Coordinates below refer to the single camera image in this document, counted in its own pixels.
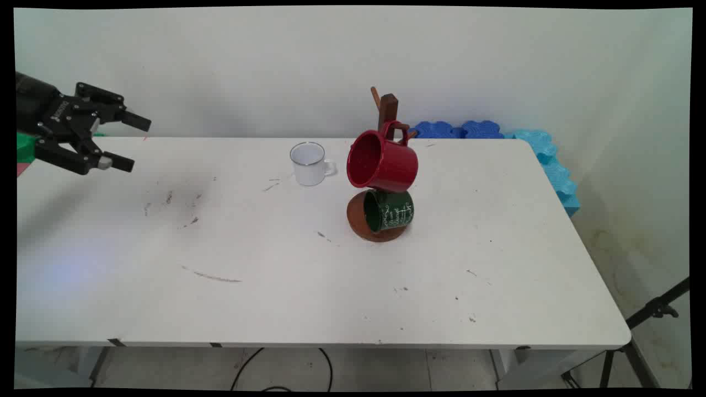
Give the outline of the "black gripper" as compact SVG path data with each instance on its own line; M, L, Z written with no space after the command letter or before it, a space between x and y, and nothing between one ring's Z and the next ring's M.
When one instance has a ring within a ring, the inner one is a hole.
M136 115L124 104L124 96L84 82L76 83L73 95L25 73L15 73L16 128L42 136L35 141L38 160L76 174L91 169L118 169L131 173L135 161L102 151L94 143L68 150L49 139L91 139L100 124L120 122L148 132L152 121Z

